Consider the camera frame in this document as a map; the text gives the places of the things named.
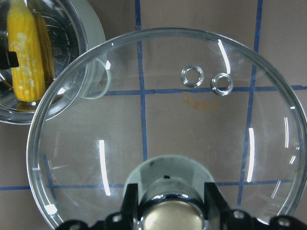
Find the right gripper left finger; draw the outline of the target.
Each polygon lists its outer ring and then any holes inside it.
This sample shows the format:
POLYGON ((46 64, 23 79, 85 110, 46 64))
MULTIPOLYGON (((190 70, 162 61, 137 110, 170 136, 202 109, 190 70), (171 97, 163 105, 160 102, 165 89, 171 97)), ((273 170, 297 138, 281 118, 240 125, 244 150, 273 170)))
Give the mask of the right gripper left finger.
POLYGON ((134 220, 138 217, 138 184, 128 184, 119 212, 108 215, 88 226, 81 220, 68 220, 60 224, 57 230, 133 230, 134 220))

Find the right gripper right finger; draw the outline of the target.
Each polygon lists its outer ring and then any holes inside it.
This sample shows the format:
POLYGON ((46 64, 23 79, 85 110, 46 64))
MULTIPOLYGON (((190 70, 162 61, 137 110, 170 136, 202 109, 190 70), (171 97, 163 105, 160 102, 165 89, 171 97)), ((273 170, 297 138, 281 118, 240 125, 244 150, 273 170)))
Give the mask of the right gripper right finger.
POLYGON ((275 216, 264 224, 248 212, 231 208, 215 183, 204 184, 205 219, 211 230, 305 230, 307 225, 292 216, 275 216))

